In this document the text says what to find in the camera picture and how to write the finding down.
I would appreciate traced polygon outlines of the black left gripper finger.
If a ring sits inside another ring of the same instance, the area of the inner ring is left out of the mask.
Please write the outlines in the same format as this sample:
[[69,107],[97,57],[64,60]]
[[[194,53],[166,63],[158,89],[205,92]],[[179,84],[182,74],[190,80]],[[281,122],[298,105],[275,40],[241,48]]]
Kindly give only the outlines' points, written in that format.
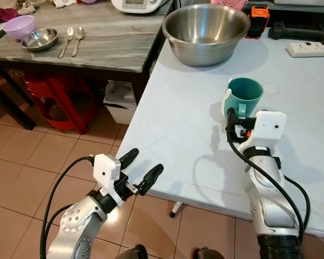
[[146,195],[148,190],[157,182],[158,177],[164,171],[164,165],[158,163],[143,177],[142,181],[137,184],[138,195]]
[[139,150],[137,148],[133,148],[127,153],[125,153],[125,155],[120,157],[118,159],[120,162],[120,170],[123,171],[125,170],[125,168],[130,166],[135,161],[135,158],[137,158],[138,154]]

